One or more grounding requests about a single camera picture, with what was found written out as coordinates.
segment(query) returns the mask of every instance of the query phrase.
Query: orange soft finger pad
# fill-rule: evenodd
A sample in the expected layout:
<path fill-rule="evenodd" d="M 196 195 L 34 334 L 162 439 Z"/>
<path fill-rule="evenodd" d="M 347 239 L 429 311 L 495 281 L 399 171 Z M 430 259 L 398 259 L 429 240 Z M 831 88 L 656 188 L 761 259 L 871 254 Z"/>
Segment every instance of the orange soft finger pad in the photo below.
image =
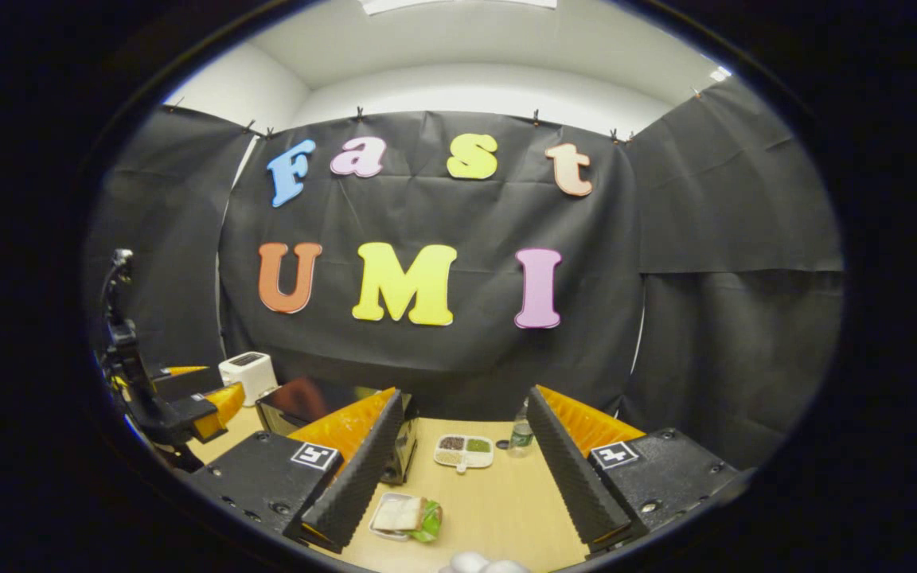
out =
<path fill-rule="evenodd" d="M 204 399 L 214 403 L 218 411 L 193 422 L 201 438 L 211 439 L 212 436 L 225 429 L 228 421 L 232 420 L 232 417 L 243 407 L 245 398 L 247 398 L 247 393 L 243 390 L 243 382 L 236 382 L 204 395 Z"/>
<path fill-rule="evenodd" d="M 386 389 L 369 398 L 364 398 L 356 403 L 350 403 L 349 406 L 336 410 L 320 420 L 310 422 L 297 431 L 288 435 L 288 438 L 297 439 L 300 442 L 316 443 L 318 446 L 334 447 L 341 452 L 342 460 L 345 461 L 338 469 L 342 469 L 353 459 L 357 450 L 360 449 L 361 443 L 370 433 L 370 428 L 381 415 L 388 399 L 396 391 L 395 388 Z"/>
<path fill-rule="evenodd" d="M 564 429 L 572 437 L 583 457 L 589 456 L 589 450 L 594 447 L 625 442 L 627 439 L 646 435 L 645 432 L 604 414 L 596 407 L 586 406 L 585 403 L 558 394 L 552 389 L 543 388 L 541 385 L 537 385 L 536 388 L 540 389 L 540 394 L 547 400 L 547 406 L 550 406 L 561 425 L 564 425 Z"/>

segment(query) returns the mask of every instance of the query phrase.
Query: water bottle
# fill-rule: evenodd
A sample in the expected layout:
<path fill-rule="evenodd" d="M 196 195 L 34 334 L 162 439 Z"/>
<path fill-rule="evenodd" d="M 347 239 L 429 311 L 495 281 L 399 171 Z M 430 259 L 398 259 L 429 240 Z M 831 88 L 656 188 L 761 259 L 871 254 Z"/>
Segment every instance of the water bottle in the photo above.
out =
<path fill-rule="evenodd" d="M 529 453 L 529 446 L 533 443 L 533 429 L 525 418 L 525 411 L 529 409 L 529 399 L 525 399 L 523 407 L 516 414 L 516 423 L 512 428 L 512 439 L 509 440 L 509 454 L 513 458 L 523 458 Z"/>

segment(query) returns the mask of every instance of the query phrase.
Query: letter m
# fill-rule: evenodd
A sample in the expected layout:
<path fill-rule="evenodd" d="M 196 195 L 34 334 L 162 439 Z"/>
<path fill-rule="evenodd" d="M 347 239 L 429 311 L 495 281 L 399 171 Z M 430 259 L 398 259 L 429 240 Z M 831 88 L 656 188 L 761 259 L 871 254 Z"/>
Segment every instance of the letter m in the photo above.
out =
<path fill-rule="evenodd" d="M 396 253 L 387 243 L 361 244 L 360 257 L 364 260 L 363 286 L 360 304 L 353 307 L 353 316 L 360 320 L 380 320 L 384 309 L 380 294 L 394 322 L 408 308 L 412 297 L 416 304 L 408 319 L 416 324 L 447 326 L 452 315 L 448 311 L 448 271 L 458 253 L 445 244 L 428 244 L 423 247 L 408 271 L 401 269 Z"/>

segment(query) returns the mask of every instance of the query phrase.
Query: pink letter i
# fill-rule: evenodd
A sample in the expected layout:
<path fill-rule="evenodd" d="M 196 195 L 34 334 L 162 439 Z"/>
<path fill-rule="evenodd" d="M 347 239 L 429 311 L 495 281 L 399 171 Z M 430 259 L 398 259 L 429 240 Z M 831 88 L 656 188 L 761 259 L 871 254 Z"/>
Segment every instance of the pink letter i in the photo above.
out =
<path fill-rule="evenodd" d="M 520 329 L 553 329 L 561 323 L 554 312 L 554 267 L 561 254 L 550 249 L 523 249 L 516 253 L 523 264 L 523 310 L 516 315 Z"/>

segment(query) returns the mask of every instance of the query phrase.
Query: white object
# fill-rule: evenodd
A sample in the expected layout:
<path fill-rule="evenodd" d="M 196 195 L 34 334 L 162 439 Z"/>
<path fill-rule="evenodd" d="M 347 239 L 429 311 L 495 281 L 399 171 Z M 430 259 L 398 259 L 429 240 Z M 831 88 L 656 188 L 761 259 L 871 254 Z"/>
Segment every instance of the white object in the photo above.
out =
<path fill-rule="evenodd" d="M 441 447 L 441 442 L 447 438 L 455 438 L 462 440 L 462 449 L 461 450 L 448 450 L 446 447 Z M 469 452 L 466 450 L 466 445 L 468 445 L 470 439 L 479 439 L 482 442 L 487 442 L 489 447 L 487 452 Z M 453 458 L 455 455 L 458 455 L 458 461 L 449 461 L 448 458 Z M 485 468 L 494 463 L 494 443 L 490 439 L 483 438 L 481 435 L 458 435 L 458 433 L 447 433 L 446 435 L 440 436 L 437 438 L 437 447 L 434 449 L 434 461 L 443 466 L 455 466 L 455 471 L 459 473 L 465 473 L 466 468 Z"/>
<path fill-rule="evenodd" d="M 407 8 L 409 6 L 418 6 L 419 4 L 434 4 L 437 2 L 448 2 L 455 0 L 360 0 L 363 4 L 363 10 L 367 15 L 381 14 L 389 10 L 398 10 L 398 8 Z M 514 4 L 526 4 L 528 6 L 539 6 L 541 8 L 557 8 L 557 0 L 500 0 L 502 2 L 512 2 Z"/>
<path fill-rule="evenodd" d="M 461 552 L 451 558 L 451 569 L 454 569 L 455 573 L 480 573 L 489 563 L 490 559 L 477 552 Z"/>
<path fill-rule="evenodd" d="M 716 66 L 716 69 L 713 72 L 710 72 L 710 77 L 717 81 L 724 81 L 731 75 L 730 72 L 723 65 Z"/>
<path fill-rule="evenodd" d="M 245 398 L 244 406 L 254 406 L 257 399 L 275 388 L 278 381 L 274 377 L 274 368 L 271 366 L 271 357 L 259 352 L 247 352 L 233 356 L 218 365 L 223 384 L 230 385 L 243 382 Z"/>
<path fill-rule="evenodd" d="M 374 533 L 374 536 L 384 537 L 386 540 L 395 540 L 395 541 L 408 541 L 407 534 L 404 533 L 388 533 L 387 531 L 379 531 L 374 529 L 374 522 L 377 520 L 377 515 L 381 513 L 381 508 L 384 507 L 384 504 L 389 501 L 406 501 L 406 500 L 415 500 L 413 496 L 405 496 L 404 493 L 385 493 L 381 496 L 381 501 L 378 501 L 377 509 L 374 510 L 374 517 L 370 518 L 369 529 Z"/>
<path fill-rule="evenodd" d="M 389 500 L 380 505 L 374 516 L 374 529 L 378 531 L 411 531 L 419 528 L 423 518 L 422 497 L 407 500 Z"/>
<path fill-rule="evenodd" d="M 530 571 L 519 563 L 503 559 L 484 567 L 480 570 L 480 573 L 530 573 Z"/>

